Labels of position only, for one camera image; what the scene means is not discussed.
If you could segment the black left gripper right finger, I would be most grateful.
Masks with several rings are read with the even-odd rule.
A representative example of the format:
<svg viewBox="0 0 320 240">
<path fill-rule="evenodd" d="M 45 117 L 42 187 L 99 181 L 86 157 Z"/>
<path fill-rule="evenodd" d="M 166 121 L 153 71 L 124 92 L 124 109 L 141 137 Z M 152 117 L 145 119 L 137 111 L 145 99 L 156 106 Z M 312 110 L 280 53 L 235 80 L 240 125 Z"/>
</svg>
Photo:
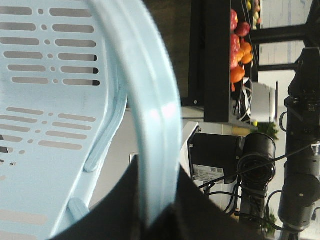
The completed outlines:
<svg viewBox="0 0 320 240">
<path fill-rule="evenodd" d="M 254 230 L 228 216 L 179 169 L 175 203 L 147 230 L 148 240 L 262 240 Z"/>
</svg>

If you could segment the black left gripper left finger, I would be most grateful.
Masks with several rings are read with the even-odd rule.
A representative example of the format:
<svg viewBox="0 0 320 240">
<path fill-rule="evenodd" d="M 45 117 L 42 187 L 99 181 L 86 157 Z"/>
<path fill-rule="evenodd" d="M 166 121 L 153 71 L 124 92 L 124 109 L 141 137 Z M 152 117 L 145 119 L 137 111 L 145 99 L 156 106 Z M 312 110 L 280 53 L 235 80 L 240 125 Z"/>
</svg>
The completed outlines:
<svg viewBox="0 0 320 240">
<path fill-rule="evenodd" d="M 89 214 L 55 236 L 54 240 L 142 240 L 144 227 L 139 217 L 139 156 L 112 191 Z"/>
</svg>

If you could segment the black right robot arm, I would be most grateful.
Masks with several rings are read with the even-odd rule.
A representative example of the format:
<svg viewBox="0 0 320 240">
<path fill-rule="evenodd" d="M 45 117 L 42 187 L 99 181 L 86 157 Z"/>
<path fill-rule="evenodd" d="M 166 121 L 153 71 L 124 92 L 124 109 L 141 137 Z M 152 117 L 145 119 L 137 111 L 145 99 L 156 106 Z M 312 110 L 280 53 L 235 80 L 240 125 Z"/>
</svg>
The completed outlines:
<svg viewBox="0 0 320 240">
<path fill-rule="evenodd" d="M 302 50 L 284 101 L 286 163 L 278 208 L 282 240 L 297 240 L 320 199 L 320 49 Z"/>
</svg>

